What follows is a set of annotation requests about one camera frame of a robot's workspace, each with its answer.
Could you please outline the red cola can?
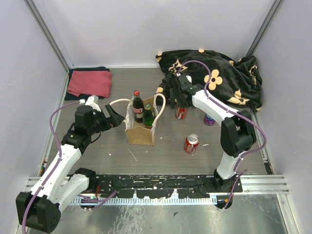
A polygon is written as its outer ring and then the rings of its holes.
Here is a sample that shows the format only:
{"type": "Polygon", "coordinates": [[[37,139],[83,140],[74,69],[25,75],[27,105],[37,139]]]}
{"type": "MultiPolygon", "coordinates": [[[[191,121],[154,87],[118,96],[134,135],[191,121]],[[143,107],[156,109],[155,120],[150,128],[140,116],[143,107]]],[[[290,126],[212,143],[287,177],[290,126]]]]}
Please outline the red cola can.
{"type": "Polygon", "coordinates": [[[184,151],[187,153],[194,153],[199,145],[199,137],[196,134],[189,134],[185,139],[184,151]]]}
{"type": "Polygon", "coordinates": [[[179,108],[177,105],[175,106],[175,117],[177,119],[185,119],[187,115],[187,108],[179,108]]]}

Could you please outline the glass cola bottle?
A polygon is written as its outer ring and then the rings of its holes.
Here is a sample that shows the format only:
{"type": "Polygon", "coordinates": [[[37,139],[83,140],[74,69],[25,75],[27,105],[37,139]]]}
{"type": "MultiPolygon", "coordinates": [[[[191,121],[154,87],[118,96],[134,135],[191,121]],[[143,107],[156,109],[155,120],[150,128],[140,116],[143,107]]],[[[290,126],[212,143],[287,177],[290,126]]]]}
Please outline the glass cola bottle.
{"type": "Polygon", "coordinates": [[[133,99],[133,112],[135,121],[137,123],[143,123],[143,112],[144,112],[144,105],[143,100],[140,97],[140,92],[135,90],[133,92],[134,99],[133,99]]]}

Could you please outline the green glass bottle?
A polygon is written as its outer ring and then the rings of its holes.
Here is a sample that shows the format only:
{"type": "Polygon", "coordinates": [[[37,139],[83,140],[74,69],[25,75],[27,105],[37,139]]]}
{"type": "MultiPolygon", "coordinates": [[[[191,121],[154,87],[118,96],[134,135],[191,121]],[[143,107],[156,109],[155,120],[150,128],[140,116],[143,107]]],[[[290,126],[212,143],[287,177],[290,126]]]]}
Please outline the green glass bottle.
{"type": "Polygon", "coordinates": [[[144,105],[144,112],[143,112],[143,124],[144,124],[145,128],[151,129],[154,120],[155,120],[155,115],[151,109],[150,104],[145,104],[144,105]]]}

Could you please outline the purple soda can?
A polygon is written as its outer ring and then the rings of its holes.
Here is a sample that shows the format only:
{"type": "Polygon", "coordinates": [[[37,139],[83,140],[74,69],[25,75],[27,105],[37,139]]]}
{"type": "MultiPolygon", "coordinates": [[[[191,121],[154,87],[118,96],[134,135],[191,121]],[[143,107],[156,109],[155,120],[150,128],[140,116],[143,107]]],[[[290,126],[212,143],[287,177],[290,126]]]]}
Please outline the purple soda can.
{"type": "Polygon", "coordinates": [[[215,120],[214,120],[211,116],[209,116],[208,114],[205,115],[203,121],[204,121],[204,123],[205,123],[206,125],[208,125],[208,126],[212,126],[212,125],[215,124],[215,120]]]}

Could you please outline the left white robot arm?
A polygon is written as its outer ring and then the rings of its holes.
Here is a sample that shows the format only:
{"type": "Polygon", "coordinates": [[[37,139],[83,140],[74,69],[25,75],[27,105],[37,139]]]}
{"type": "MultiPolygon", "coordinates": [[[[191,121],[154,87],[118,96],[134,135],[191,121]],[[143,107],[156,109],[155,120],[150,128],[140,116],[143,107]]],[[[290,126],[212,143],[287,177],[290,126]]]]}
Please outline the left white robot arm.
{"type": "Polygon", "coordinates": [[[96,172],[79,168],[63,184],[73,165],[81,158],[86,148],[93,143],[92,136],[119,126],[125,118],[105,106],[109,116],[96,104],[77,108],[75,121],[59,142],[58,153],[44,175],[28,191],[16,198],[18,219],[23,233],[27,228],[51,233],[58,225],[61,214],[81,192],[93,193],[98,187],[96,172]]]}

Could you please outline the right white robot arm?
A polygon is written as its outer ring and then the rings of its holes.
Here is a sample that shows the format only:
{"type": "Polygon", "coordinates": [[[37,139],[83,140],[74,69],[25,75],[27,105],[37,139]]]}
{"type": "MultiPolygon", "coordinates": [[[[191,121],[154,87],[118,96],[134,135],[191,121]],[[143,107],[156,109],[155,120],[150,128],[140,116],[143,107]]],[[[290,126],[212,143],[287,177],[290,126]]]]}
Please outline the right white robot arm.
{"type": "Polygon", "coordinates": [[[251,114],[225,105],[209,94],[203,85],[193,85],[187,75],[173,78],[172,85],[170,98],[177,101],[178,107],[198,108],[221,127],[223,156],[214,171],[213,182],[216,190],[225,192],[236,176],[238,162],[256,143],[251,114]]]}

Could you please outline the folded red cloth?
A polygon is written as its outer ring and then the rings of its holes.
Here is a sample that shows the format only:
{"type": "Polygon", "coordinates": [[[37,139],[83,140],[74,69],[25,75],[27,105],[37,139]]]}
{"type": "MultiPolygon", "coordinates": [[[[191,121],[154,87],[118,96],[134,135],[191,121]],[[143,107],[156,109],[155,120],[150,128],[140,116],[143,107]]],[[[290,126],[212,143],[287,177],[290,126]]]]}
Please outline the folded red cloth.
{"type": "Polygon", "coordinates": [[[111,77],[109,71],[73,71],[67,91],[76,97],[86,94],[108,98],[112,86],[111,77]]]}

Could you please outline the red cola can front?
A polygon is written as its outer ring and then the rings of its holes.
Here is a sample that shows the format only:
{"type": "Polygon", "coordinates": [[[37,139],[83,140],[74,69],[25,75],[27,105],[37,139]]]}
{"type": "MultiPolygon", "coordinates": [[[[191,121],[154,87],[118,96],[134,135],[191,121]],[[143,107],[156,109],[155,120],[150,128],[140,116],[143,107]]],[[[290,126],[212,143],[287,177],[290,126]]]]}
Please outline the red cola can front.
{"type": "Polygon", "coordinates": [[[194,153],[199,145],[199,137],[196,134],[189,134],[185,139],[184,151],[187,153],[194,153]]]}

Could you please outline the black floral fleece blanket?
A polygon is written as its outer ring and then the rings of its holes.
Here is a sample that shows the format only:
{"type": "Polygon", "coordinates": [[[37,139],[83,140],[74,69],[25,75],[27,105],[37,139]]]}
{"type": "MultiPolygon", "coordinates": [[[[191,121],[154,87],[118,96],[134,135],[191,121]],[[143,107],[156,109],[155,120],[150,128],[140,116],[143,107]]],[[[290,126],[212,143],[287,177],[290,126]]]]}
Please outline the black floral fleece blanket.
{"type": "Polygon", "coordinates": [[[212,50],[173,50],[156,55],[164,75],[157,92],[167,103],[177,73],[188,75],[192,84],[206,85],[209,93],[225,104],[258,111],[262,107],[262,78],[255,56],[234,59],[212,50]]]}

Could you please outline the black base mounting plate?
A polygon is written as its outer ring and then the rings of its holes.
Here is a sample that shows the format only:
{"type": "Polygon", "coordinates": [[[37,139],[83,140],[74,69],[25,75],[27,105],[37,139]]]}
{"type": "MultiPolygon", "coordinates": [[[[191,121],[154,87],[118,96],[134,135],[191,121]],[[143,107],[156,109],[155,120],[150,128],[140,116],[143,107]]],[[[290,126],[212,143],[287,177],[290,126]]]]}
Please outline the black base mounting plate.
{"type": "Polygon", "coordinates": [[[92,189],[84,193],[107,197],[116,191],[118,198],[170,198],[177,192],[179,199],[209,198],[210,193],[229,193],[233,182],[217,188],[210,175],[96,175],[92,189]]]}

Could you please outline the aluminium frame rail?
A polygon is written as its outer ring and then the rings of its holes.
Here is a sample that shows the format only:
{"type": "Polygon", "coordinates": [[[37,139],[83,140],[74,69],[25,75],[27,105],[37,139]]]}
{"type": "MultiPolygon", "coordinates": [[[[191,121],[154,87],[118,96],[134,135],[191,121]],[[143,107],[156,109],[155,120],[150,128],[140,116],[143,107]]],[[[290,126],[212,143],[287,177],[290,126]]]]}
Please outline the aluminium frame rail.
{"type": "MultiPolygon", "coordinates": [[[[96,175],[92,176],[87,190],[92,189],[96,184],[96,175]]],[[[281,175],[242,175],[234,178],[231,191],[234,193],[287,193],[288,187],[286,181],[281,175]]],[[[210,193],[211,195],[228,195],[229,193],[210,193]]]]}

